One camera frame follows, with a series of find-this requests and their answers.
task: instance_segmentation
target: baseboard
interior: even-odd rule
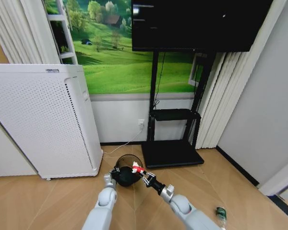
[[[145,141],[131,141],[127,145],[142,145]],[[101,142],[101,146],[105,145],[124,145],[126,142]]]
[[[216,150],[219,151],[246,179],[248,179],[254,186],[259,185],[259,182],[252,177],[241,165],[239,165],[234,159],[232,159],[224,150],[222,150],[218,145]]]
[[[268,196],[288,216],[288,205],[277,195]]]

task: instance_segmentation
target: white wall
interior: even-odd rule
[[[158,109],[191,108],[192,100],[160,100]],[[149,101],[93,101],[100,142],[129,141],[138,132],[138,119],[145,119],[142,133],[134,141],[146,140]],[[182,138],[186,121],[156,121],[155,140]]]
[[[36,174],[0,126],[0,176]]]
[[[218,145],[260,183],[288,163],[288,1]]]

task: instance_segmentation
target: white curtain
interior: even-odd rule
[[[0,45],[10,63],[60,64],[41,0],[0,0]]]
[[[196,149],[214,148],[230,119],[286,0],[274,0],[249,52],[218,54],[199,109]]]

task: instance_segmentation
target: tv screen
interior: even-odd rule
[[[134,51],[249,51],[273,0],[133,0]]]

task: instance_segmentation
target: green field mural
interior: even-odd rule
[[[63,2],[67,6],[78,63],[84,67],[89,92],[149,92],[153,55],[132,51],[131,0]],[[45,3],[48,13],[56,13],[54,0],[45,0]],[[68,50],[64,41],[58,44],[61,52]],[[158,71],[162,58],[163,53],[160,53]],[[159,91],[193,92],[194,87],[188,84],[192,60],[193,54],[166,53]]]

